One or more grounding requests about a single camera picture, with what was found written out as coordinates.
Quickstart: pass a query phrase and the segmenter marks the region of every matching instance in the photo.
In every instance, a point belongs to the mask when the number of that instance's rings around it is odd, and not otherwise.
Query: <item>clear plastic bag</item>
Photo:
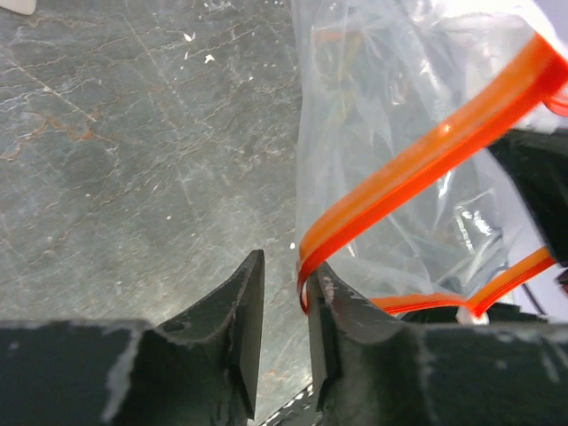
[[[518,12],[528,3],[493,2],[484,12],[435,0],[293,1],[304,95],[298,241],[416,140],[437,126],[450,130],[440,123],[534,38]],[[539,120],[552,130],[557,125],[550,116]],[[329,263],[374,298],[475,295],[508,254],[492,187],[480,173],[473,160],[448,171]]]

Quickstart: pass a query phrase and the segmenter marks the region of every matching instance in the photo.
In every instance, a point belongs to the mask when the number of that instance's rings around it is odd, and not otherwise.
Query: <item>plastic bag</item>
[[[506,264],[491,185],[473,161],[439,174],[448,162],[437,160],[460,164],[552,99],[566,65],[520,16],[529,2],[488,12],[454,3],[293,2],[304,95],[299,289],[333,255],[340,277],[379,305],[395,297],[402,312],[417,295],[465,304]],[[557,125],[535,116],[533,127]]]

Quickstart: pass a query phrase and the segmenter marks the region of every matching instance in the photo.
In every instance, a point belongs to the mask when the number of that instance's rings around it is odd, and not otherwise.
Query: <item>gray table surface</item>
[[[300,104],[287,1],[0,10],[0,320],[159,323],[264,249],[260,423],[310,381]]]

